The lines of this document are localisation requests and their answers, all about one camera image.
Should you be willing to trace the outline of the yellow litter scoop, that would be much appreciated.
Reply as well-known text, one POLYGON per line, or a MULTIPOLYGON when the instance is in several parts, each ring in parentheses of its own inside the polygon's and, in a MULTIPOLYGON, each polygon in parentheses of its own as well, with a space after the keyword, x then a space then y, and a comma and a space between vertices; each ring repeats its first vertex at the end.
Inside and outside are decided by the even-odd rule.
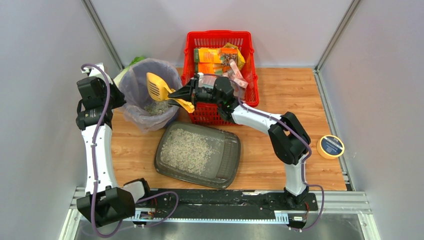
POLYGON ((168 94, 175 92, 175 90, 171 90, 168 84, 160 76, 152 72, 147 72, 146 86, 148 94, 153 100, 163 102, 171 99, 178 103, 188 113, 193 113, 195 111, 195 107, 191 103, 180 99, 169 98, 168 94))

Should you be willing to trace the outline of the grey litter box tray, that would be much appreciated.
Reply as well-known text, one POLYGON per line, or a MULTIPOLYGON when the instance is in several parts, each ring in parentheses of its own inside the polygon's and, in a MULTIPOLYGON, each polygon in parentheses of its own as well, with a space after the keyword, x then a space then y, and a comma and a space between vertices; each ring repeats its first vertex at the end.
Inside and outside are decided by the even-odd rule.
POLYGON ((232 132, 175 121, 159 141, 154 167, 173 179, 226 189, 236 177, 241 153, 241 140, 232 132))

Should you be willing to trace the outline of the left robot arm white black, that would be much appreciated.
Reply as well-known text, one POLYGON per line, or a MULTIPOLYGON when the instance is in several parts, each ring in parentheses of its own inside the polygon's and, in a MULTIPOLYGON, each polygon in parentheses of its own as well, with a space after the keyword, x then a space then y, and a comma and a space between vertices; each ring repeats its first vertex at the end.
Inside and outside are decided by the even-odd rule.
POLYGON ((101 63, 85 63, 77 89, 81 99, 77 105, 76 125, 86 151, 85 195, 76 201, 78 211, 95 228, 103 227, 136 213, 136 203, 147 196, 145 179, 132 180, 119 187, 112 161, 112 119, 114 109, 126 101, 124 94, 105 72, 101 63))

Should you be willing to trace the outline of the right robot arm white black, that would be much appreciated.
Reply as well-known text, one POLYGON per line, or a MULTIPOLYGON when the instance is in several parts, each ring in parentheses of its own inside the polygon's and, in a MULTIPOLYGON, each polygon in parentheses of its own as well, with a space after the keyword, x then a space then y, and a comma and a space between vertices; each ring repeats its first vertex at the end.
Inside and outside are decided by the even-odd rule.
POLYGON ((213 88, 200 87, 200 73, 182 88, 170 93, 171 99, 215 104, 220 117, 233 124, 258 130, 269 136, 275 155, 284 163, 286 202, 299 205, 309 192, 305 183, 303 163, 311 155, 311 139, 297 117, 291 113, 273 114, 243 103, 234 95, 236 83, 225 76, 217 76, 213 88))

